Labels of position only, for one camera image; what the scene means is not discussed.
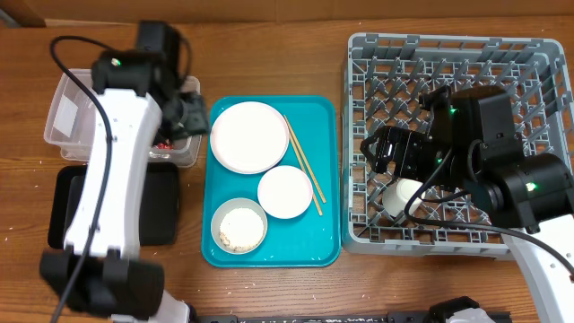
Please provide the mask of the red snack wrapper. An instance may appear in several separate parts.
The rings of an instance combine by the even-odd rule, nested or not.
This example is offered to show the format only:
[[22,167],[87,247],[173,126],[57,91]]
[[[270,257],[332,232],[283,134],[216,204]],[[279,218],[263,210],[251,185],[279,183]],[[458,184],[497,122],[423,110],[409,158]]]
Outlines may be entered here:
[[158,143],[158,144],[154,145],[153,148],[159,149],[159,150],[172,150],[173,145],[170,143]]

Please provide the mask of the white cup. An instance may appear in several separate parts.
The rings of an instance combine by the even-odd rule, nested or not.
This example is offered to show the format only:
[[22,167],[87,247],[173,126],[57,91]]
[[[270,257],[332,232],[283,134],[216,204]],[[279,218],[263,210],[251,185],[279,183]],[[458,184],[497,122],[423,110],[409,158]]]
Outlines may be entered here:
[[422,186],[420,181],[400,179],[388,186],[382,194],[382,205],[387,213],[396,218],[404,211],[409,199]]

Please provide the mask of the grey bowl with rice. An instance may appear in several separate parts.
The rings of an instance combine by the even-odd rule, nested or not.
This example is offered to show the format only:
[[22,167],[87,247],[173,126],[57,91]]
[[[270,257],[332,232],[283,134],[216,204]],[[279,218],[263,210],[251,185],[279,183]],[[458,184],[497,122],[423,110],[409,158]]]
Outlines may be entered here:
[[247,198],[233,198],[213,213],[211,234],[216,245],[232,255],[254,251],[267,233],[267,216],[263,208]]

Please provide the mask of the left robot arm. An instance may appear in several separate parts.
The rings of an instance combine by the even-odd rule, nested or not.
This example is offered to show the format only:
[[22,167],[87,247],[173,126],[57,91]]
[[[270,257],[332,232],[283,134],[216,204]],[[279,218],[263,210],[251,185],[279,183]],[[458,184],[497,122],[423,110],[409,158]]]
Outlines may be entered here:
[[139,258],[139,222],[149,151],[157,136],[206,134],[204,98],[184,92],[189,42],[166,22],[142,21],[135,46],[104,46],[84,92],[94,104],[91,155],[63,250],[46,251],[40,274],[59,307],[116,322],[193,322],[171,296],[163,268]]

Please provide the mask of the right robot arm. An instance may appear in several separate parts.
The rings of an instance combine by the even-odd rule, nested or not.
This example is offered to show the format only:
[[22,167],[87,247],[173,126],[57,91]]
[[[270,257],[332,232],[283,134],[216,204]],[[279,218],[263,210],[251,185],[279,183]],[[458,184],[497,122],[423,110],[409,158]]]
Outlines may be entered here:
[[[525,156],[509,94],[498,86],[420,96],[430,113],[424,133],[384,126],[361,142],[377,173],[420,182],[403,207],[412,223],[497,232],[509,247],[542,322],[573,320],[573,175],[552,153]],[[429,220],[411,213],[431,187],[469,195],[490,224]]]

